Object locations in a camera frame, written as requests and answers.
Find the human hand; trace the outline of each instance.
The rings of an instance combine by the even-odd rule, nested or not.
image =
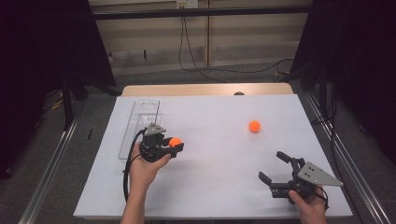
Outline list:
[[[318,185],[316,193],[323,196],[322,186]],[[316,195],[311,195],[304,200],[295,190],[289,191],[289,196],[300,208],[300,220],[302,224],[326,224],[325,205],[322,199]]]
[[[131,156],[131,158],[134,158],[130,170],[131,192],[147,191],[149,185],[154,181],[158,171],[171,159],[171,155],[167,154],[155,162],[145,161],[141,156],[139,156],[139,146],[140,143],[134,145]]]

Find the transparent box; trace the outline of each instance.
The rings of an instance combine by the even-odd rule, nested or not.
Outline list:
[[[138,100],[134,102],[134,107],[129,118],[128,126],[122,140],[119,159],[126,161],[130,152],[132,142],[136,134],[149,126],[150,123],[161,125],[160,101]],[[136,142],[142,140],[140,135]]]

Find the wall socket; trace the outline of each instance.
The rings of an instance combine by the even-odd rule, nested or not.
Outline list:
[[[176,0],[176,8],[198,8],[198,0]]]

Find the ping pong ball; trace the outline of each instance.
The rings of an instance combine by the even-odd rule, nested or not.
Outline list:
[[[175,146],[177,146],[177,145],[180,144],[180,143],[181,143],[180,138],[174,137],[174,138],[172,138],[172,139],[169,141],[169,146],[170,146],[170,147],[175,147]]]
[[[248,128],[251,132],[257,133],[260,130],[260,123],[257,120],[253,120],[249,123]]]

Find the human arm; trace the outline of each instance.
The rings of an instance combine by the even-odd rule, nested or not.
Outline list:
[[[139,143],[132,151],[133,162],[130,170],[130,193],[124,208],[122,224],[143,224],[145,220],[145,200],[149,185],[154,181],[158,171],[171,159],[167,154],[158,161],[145,161],[139,156]]]
[[[316,187],[316,194],[323,196],[321,186]],[[300,208],[300,220],[302,224],[327,224],[325,217],[325,205],[322,199],[316,195],[304,200],[295,191],[289,191],[289,196]]]

